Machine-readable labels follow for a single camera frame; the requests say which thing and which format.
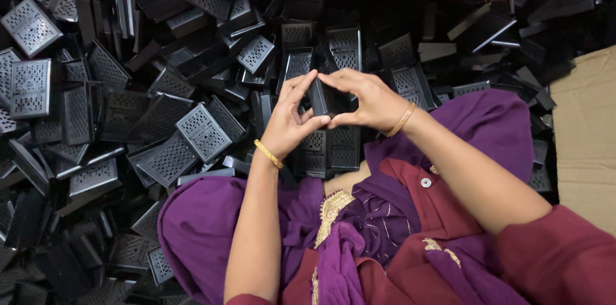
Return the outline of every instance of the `woman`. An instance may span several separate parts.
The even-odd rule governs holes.
[[[317,73],[289,80],[261,139],[262,147],[255,151],[248,182],[197,180],[178,189],[163,207],[158,227],[161,246],[176,277],[196,300],[227,304],[613,303],[616,239],[565,207],[551,207],[520,180],[530,174],[531,165],[526,166],[530,149],[517,152],[508,142],[515,144],[516,138],[524,145],[530,142],[528,119],[522,128],[511,126],[514,133],[508,140],[473,129],[464,137],[473,139],[469,144],[450,131],[454,127],[448,129],[427,112],[409,106],[374,75],[344,69],[318,76],[327,85],[356,95],[359,109],[331,120],[312,117],[311,112],[299,116],[299,101]],[[474,102],[466,104],[468,109],[480,110],[479,101]],[[487,105],[482,116],[506,115],[496,112],[496,106]],[[512,106],[520,107],[519,102]],[[464,121],[458,119],[458,123],[461,126]],[[290,194],[278,189],[279,162],[313,131],[342,125],[364,125],[395,135],[380,144],[379,151],[386,157],[376,157],[375,162],[378,152],[368,155],[366,149],[369,167],[318,189],[328,195],[319,231],[316,236],[305,234],[303,241],[309,243],[303,248],[289,249],[289,237],[305,229],[289,234],[288,223],[309,223],[294,218],[297,210],[288,208],[318,202],[323,194],[318,198],[315,191],[305,190],[319,186],[311,182],[288,201],[291,204],[284,204]],[[495,140],[489,148],[471,145],[489,138]],[[421,156],[391,157],[401,151]],[[421,164],[426,160],[433,174]],[[200,227],[194,222],[199,212],[189,208],[198,206],[203,192],[229,182],[245,186],[245,192],[233,191],[233,200],[221,199],[207,210],[222,208],[231,215],[217,216],[227,218],[218,219],[216,227]],[[396,188],[398,196],[376,195],[378,189],[373,189],[379,186]],[[366,207],[374,197],[380,200],[375,209]],[[242,204],[236,218],[238,199]],[[201,203],[201,210],[211,200]],[[350,215],[358,212],[361,217]],[[314,212],[305,216],[314,217]],[[408,231],[400,233],[406,224]],[[228,253],[209,260],[227,265],[224,296],[216,298],[213,285],[222,281],[201,273],[212,271],[212,265],[203,262],[208,259],[190,244],[197,242],[208,251],[224,250],[217,239],[228,232],[217,231],[219,225],[233,226],[234,233]],[[301,265],[292,267],[290,256],[297,251]]]

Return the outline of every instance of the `cardboard flap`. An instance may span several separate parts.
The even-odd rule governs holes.
[[[616,47],[575,62],[550,87],[560,203],[616,235]]]

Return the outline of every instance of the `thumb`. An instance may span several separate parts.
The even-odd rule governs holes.
[[[345,124],[359,124],[356,113],[343,113],[334,116],[327,128],[332,129]]]
[[[302,134],[302,138],[307,137],[310,133],[327,125],[330,121],[331,121],[331,118],[329,116],[323,115],[323,116],[314,116],[310,120],[304,122],[304,124],[302,124],[299,127],[300,133]]]

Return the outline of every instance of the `gold embroidery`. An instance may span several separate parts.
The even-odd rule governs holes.
[[[312,305],[319,305],[319,280],[317,279],[317,267],[312,273]]]
[[[314,243],[315,250],[327,238],[331,231],[331,224],[334,222],[340,210],[344,209],[355,197],[343,190],[338,190],[329,195],[321,205],[321,226],[317,233],[317,240]]]
[[[427,243],[427,246],[424,248],[426,251],[427,250],[439,250],[439,251],[443,250],[436,241],[430,238],[425,238],[422,241]],[[462,265],[460,265],[460,260],[458,259],[458,256],[456,256],[456,254],[453,251],[451,251],[448,248],[445,248],[445,252],[447,252],[449,256],[451,257],[451,259],[453,259],[453,261],[456,262],[456,264],[458,264],[459,268],[462,268]]]

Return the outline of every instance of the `bracelet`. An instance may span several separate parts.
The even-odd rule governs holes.
[[[272,155],[272,153],[269,150],[267,150],[266,147],[263,146],[263,144],[261,144],[261,142],[258,139],[254,140],[254,144],[257,145],[259,150],[261,150],[266,155],[266,157],[269,158],[276,167],[278,167],[278,169],[282,169],[282,167],[284,167],[282,162],[279,161],[276,157],[274,157],[274,155]]]
[[[388,137],[391,136],[395,136],[396,133],[401,130],[401,128],[404,126],[404,124],[406,123],[406,120],[408,120],[408,118],[411,117],[411,114],[415,111],[415,107],[417,106],[417,104],[415,103],[411,103],[408,106],[408,109],[406,110],[406,112],[404,113],[404,115],[402,115],[402,118],[400,119],[400,122],[398,122],[398,124],[396,125],[396,127],[394,127],[391,131],[389,131],[389,133],[387,133]]]

